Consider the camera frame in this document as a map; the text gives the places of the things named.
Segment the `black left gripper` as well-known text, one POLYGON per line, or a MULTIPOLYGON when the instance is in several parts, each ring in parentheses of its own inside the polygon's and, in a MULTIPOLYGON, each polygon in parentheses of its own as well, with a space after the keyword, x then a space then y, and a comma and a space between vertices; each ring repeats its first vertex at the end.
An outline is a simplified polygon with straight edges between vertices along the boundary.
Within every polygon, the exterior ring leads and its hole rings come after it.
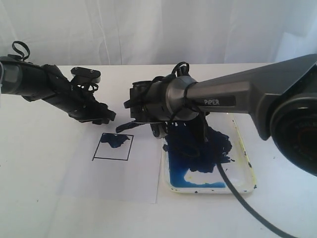
POLYGON ((108 124, 115 120, 116 113, 94 97, 94 92, 99 89, 98 84, 78 85, 64 79, 47 79, 46 83, 51 93, 43 101, 66 112, 69 117, 92 124, 108 124))

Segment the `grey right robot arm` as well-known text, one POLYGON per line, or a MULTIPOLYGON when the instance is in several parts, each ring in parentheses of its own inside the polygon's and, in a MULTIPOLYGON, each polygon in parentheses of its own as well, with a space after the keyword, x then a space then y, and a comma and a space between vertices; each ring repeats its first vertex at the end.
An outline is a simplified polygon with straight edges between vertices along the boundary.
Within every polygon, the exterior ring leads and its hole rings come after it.
POLYGON ((187 62, 167 76, 133 83, 124 103, 136 123, 189 121, 201 113, 248 114, 301 170, 317 173, 317 57, 294 59, 198 82, 187 62))

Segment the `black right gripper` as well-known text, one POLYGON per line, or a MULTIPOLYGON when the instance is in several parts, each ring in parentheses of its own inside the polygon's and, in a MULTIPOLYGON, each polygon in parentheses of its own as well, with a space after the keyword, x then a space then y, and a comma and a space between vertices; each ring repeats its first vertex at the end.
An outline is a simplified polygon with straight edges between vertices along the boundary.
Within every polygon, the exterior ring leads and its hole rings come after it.
POLYGON ((145 124, 157 124, 157 123, 163 122, 162 120, 159 120, 155 117, 136 117, 136 118, 131 117, 131 119, 133 120, 131 121, 130 128, 136 128, 138 126, 145 125, 145 124))

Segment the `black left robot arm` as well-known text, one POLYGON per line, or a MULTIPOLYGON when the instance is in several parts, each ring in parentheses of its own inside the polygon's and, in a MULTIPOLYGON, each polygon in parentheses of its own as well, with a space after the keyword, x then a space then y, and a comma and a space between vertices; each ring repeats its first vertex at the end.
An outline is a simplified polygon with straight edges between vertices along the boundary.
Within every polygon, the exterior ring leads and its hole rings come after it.
POLYGON ((78 122, 108 124, 116 113, 94 97, 101 73, 95 69, 74 67, 68 80, 56 65, 39 66, 16 59, 0 59, 0 90, 2 94, 21 96, 28 102, 43 100, 66 112, 78 122))

